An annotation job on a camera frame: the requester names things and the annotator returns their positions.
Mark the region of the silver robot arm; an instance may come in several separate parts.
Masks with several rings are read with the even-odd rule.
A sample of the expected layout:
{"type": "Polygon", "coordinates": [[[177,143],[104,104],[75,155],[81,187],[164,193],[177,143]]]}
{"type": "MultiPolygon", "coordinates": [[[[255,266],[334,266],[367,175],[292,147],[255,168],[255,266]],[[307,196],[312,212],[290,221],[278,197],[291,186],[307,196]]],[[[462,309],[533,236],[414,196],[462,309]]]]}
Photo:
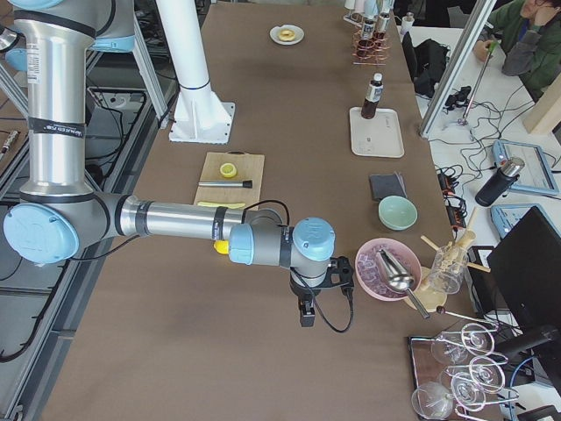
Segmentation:
{"type": "Polygon", "coordinates": [[[170,235],[224,240],[232,261],[290,271],[300,322],[313,325],[316,300],[343,266],[335,233],[320,218],[288,217],[252,206],[233,210],[142,201],[93,190],[85,176],[88,50],[134,48],[131,1],[16,1],[14,22],[26,41],[30,176],[4,235],[25,259],[54,263],[113,238],[170,235]]]}

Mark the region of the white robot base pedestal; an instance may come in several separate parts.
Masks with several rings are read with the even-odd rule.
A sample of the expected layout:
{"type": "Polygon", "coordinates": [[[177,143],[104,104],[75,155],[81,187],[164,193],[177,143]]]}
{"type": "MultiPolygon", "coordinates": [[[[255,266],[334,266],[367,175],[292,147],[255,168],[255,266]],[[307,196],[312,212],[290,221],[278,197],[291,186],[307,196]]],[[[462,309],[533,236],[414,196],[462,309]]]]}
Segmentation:
{"type": "Polygon", "coordinates": [[[235,104],[222,102],[211,88],[195,3],[162,0],[157,7],[180,87],[169,139],[227,144],[235,104]]]}

